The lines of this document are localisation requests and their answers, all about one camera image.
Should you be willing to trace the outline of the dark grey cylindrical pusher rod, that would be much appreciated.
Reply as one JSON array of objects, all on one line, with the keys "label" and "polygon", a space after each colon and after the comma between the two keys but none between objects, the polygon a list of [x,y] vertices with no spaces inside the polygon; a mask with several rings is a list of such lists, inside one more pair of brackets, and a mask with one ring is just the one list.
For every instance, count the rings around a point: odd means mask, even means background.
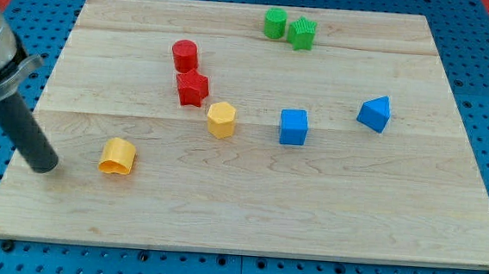
[{"label": "dark grey cylindrical pusher rod", "polygon": [[0,127],[33,171],[41,174],[56,167],[58,155],[17,92],[0,100]]}]

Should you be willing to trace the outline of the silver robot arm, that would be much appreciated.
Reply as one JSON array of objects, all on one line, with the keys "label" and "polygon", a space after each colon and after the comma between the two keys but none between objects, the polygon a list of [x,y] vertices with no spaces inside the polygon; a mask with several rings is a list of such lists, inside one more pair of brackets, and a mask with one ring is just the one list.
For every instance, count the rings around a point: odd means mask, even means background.
[{"label": "silver robot arm", "polygon": [[27,53],[0,11],[0,127],[35,172],[54,169],[59,157],[46,139],[18,86],[43,66],[40,55]]}]

